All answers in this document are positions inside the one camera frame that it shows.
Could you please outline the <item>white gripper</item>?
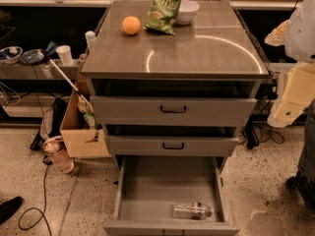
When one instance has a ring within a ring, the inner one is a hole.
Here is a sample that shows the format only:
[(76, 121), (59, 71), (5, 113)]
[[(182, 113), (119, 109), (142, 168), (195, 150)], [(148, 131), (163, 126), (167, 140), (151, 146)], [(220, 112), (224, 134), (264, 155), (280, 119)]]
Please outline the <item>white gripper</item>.
[(291, 125), (315, 98), (315, 0), (303, 0), (289, 20), (265, 38), (271, 46), (284, 45), (285, 54), (300, 63), (286, 77), (283, 94), (274, 102), (267, 123), (275, 128)]

